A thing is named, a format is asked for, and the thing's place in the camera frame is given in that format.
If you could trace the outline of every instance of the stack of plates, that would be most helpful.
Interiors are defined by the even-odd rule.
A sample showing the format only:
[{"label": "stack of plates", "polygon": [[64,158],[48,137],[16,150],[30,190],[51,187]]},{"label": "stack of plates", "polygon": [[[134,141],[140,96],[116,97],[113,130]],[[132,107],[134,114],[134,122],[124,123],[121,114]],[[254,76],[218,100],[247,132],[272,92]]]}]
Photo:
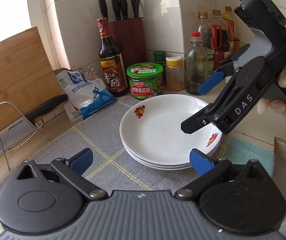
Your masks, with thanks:
[{"label": "stack of plates", "polygon": [[190,168],[191,150],[197,148],[210,156],[222,136],[212,124],[193,134],[182,132],[181,123],[206,105],[187,95],[162,95],[136,104],[120,124],[125,150],[134,160],[154,169]]}]

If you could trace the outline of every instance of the red fruit pattern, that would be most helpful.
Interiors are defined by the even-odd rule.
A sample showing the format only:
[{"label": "red fruit pattern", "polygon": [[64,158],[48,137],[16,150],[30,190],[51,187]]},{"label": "red fruit pattern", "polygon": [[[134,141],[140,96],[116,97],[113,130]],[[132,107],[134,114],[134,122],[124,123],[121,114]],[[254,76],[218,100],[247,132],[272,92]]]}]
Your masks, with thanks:
[{"label": "red fruit pattern", "polygon": [[143,116],[143,114],[144,114],[144,110],[145,109],[145,106],[143,105],[143,106],[139,106],[139,107],[137,107],[136,109],[135,109],[135,111],[134,111],[134,113],[136,114],[136,116],[140,119],[142,116]]},{"label": "red fruit pattern", "polygon": [[211,138],[207,142],[207,146],[206,147],[209,147],[211,145],[211,143],[215,141],[215,139],[217,138],[218,135],[219,135],[218,133],[213,133]]}]

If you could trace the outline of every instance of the seasoning shaker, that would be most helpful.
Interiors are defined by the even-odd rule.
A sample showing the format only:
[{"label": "seasoning shaker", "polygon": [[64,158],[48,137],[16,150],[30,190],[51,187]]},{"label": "seasoning shaker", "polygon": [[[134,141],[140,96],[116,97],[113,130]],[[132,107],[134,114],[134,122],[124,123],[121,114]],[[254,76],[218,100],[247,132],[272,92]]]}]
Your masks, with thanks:
[{"label": "seasoning shaker", "polygon": [[154,62],[160,64],[163,67],[163,85],[166,85],[166,52],[163,50],[154,51]]},{"label": "seasoning shaker", "polygon": [[178,91],[184,89],[182,57],[176,56],[166,58],[166,80],[168,90]]}]

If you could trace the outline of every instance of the kitchen knife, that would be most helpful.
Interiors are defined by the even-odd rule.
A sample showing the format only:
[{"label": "kitchen knife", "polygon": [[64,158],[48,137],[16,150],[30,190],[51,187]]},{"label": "kitchen knife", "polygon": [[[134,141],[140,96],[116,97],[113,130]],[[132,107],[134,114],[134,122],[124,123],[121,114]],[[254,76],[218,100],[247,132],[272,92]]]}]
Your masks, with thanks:
[{"label": "kitchen knife", "polygon": [[120,0],[123,20],[128,19],[127,0]]},{"label": "kitchen knife", "polygon": [[121,20],[121,9],[119,0],[112,0],[112,7],[117,21]]},{"label": "kitchen knife", "polygon": [[139,18],[139,6],[140,6],[140,0],[136,0],[136,10],[137,10],[138,18]]},{"label": "kitchen knife", "polygon": [[99,0],[100,11],[103,18],[107,18],[107,5],[105,0]]},{"label": "kitchen knife", "polygon": [[[68,100],[67,94],[58,95],[47,100],[42,105],[33,109],[29,113],[25,114],[25,117],[34,124],[37,117],[41,117],[49,112],[53,111],[57,106],[66,102]],[[34,131],[33,127],[29,124],[26,118],[21,117],[16,120],[14,123],[10,124],[7,128],[0,132],[0,138],[4,146],[4,150],[7,151],[19,141],[29,135]],[[0,155],[3,154],[2,147],[0,144]]]},{"label": "kitchen knife", "polygon": [[138,12],[137,12],[137,0],[131,0],[132,3],[132,8],[133,8],[133,13],[134,13],[134,18],[138,17]]}]

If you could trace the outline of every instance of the jar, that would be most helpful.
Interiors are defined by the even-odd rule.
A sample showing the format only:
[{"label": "jar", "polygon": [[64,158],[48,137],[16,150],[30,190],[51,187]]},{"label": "jar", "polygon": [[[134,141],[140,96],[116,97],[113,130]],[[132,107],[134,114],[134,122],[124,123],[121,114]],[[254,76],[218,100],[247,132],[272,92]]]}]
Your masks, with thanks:
[{"label": "jar", "polygon": [[134,98],[147,99],[163,93],[163,67],[160,64],[136,63],[129,66],[126,73]]},{"label": "jar", "polygon": [[166,80],[168,90],[178,91],[184,89],[182,57],[176,56],[166,58]]},{"label": "jar", "polygon": [[166,85],[166,52],[163,50],[154,51],[154,62],[160,64],[163,67],[163,85]]}]

